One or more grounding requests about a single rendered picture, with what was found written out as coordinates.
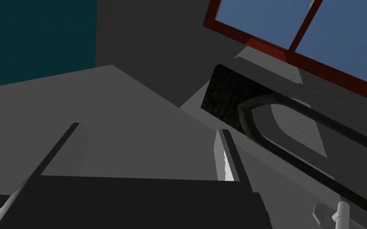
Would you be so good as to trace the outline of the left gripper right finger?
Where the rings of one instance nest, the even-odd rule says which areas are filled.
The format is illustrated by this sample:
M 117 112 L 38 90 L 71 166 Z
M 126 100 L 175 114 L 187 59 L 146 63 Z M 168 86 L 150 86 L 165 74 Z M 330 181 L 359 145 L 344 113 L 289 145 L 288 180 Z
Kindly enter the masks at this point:
M 218 129 L 214 142 L 214 158 L 219 181 L 235 181 L 253 192 L 244 164 L 228 129 Z

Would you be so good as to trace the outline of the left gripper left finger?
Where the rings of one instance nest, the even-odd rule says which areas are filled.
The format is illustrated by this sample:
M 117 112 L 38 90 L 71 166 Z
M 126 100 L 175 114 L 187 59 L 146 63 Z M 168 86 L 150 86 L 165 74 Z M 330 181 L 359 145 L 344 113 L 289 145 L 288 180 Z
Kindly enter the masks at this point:
M 27 180 L 35 180 L 42 175 L 77 176 L 89 146 L 86 125 L 74 122 Z

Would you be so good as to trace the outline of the dark rimmed sink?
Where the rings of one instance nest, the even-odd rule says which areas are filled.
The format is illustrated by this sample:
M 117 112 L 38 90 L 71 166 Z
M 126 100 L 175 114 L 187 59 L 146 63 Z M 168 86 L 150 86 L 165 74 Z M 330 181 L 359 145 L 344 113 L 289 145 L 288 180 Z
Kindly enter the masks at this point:
M 316 181 L 323 184 L 327 188 L 347 198 L 347 200 L 354 203 L 356 206 L 367 211 L 367 199 L 356 194 L 355 192 L 348 189 L 346 186 L 343 186 L 342 184 L 332 180 L 331 178 L 327 177 L 326 175 L 316 170 L 314 167 L 309 166 L 307 163 L 303 162 L 297 157 L 291 155 L 290 153 L 271 143 L 261 134 L 261 132 L 259 132 L 252 116 L 252 110 L 258 107 L 262 107 L 263 105 L 270 105 L 270 104 L 280 104 L 292 110 L 295 110 L 296 112 L 299 112 L 304 116 L 319 122 L 320 124 L 326 126 L 327 128 L 330 128 L 333 131 L 338 132 L 339 134 L 351 139 L 352 141 L 355 141 L 356 143 L 366 148 L 367 148 L 367 136 L 347 126 L 344 126 L 339 122 L 336 122 L 331 118 L 311 108 L 308 108 L 305 105 L 287 96 L 284 96 L 278 92 L 259 95 L 250 98 L 237 105 L 238 117 L 241 123 L 241 127 L 244 133 L 251 140 L 256 142 L 258 145 L 262 146 L 266 150 L 270 151 L 274 155 L 280 157 L 281 159 L 291 164 L 292 166 L 298 168 L 303 173 L 315 179 Z

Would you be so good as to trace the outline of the white faucet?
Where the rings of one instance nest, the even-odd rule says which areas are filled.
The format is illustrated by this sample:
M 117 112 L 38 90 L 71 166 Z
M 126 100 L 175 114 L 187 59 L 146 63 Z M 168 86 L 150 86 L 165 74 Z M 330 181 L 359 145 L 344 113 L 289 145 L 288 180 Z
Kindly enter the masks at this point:
M 312 215 L 322 229 L 350 229 L 350 206 L 339 202 L 337 209 L 325 204 L 315 204 Z

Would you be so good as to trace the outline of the red framed window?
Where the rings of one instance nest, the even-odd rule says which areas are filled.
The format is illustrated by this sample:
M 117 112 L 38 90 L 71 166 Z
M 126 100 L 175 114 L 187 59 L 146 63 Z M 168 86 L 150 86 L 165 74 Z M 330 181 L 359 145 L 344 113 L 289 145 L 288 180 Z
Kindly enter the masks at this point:
M 367 0 L 210 0 L 203 26 L 367 98 Z

